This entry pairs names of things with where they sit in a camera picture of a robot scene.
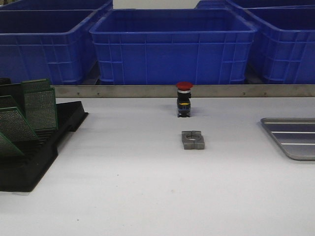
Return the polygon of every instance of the red button cap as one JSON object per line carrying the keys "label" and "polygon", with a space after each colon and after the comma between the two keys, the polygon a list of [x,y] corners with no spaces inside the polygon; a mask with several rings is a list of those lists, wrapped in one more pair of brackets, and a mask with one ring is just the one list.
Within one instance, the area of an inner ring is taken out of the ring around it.
{"label": "red button cap", "polygon": [[190,82],[179,82],[176,87],[181,91],[188,91],[193,87],[193,84]]}

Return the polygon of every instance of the perforated pcb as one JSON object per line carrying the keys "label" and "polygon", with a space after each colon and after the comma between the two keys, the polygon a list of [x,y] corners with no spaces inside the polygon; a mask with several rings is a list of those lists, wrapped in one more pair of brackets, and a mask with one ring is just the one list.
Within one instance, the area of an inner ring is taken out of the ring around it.
{"label": "perforated pcb", "polygon": [[18,107],[17,103],[11,95],[9,96],[0,96],[0,108],[6,107]]}
{"label": "perforated pcb", "polygon": [[48,79],[24,81],[21,84],[24,92],[42,91],[50,88],[50,81]]}
{"label": "perforated pcb", "polygon": [[27,91],[24,93],[26,118],[32,129],[58,129],[55,90]]}
{"label": "perforated pcb", "polygon": [[0,133],[0,157],[24,155],[13,143]]}
{"label": "perforated pcb", "polygon": [[17,107],[0,109],[0,132],[12,142],[38,139]]}

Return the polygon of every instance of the black pcb rack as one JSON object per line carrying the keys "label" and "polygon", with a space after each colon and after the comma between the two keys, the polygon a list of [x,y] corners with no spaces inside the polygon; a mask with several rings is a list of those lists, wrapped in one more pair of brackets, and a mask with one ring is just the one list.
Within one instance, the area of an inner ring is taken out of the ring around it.
{"label": "black pcb rack", "polygon": [[[24,104],[20,84],[0,86],[0,96],[11,95]],[[58,130],[37,131],[36,141],[14,143],[25,155],[0,158],[0,191],[30,192],[58,156],[57,145],[67,134],[74,132],[88,113],[81,102],[57,104]]]}

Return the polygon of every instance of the hole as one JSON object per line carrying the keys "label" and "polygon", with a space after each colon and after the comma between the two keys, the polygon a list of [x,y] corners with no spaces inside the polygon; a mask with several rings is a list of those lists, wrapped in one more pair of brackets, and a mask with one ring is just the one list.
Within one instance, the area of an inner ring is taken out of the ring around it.
{"label": "hole", "polygon": [[197,140],[199,137],[198,136],[195,136],[195,135],[188,135],[187,136],[187,139],[189,140]]}

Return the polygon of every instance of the black tray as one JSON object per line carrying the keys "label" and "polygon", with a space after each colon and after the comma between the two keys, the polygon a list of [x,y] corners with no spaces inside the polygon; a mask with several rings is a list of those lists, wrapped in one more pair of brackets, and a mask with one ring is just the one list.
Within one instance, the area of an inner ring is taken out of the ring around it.
{"label": "black tray", "polygon": [[76,131],[88,115],[81,102],[57,104],[57,112],[57,131],[37,132],[35,142],[14,143],[25,156],[0,160],[0,191],[32,191],[58,156],[58,142],[68,131]]}

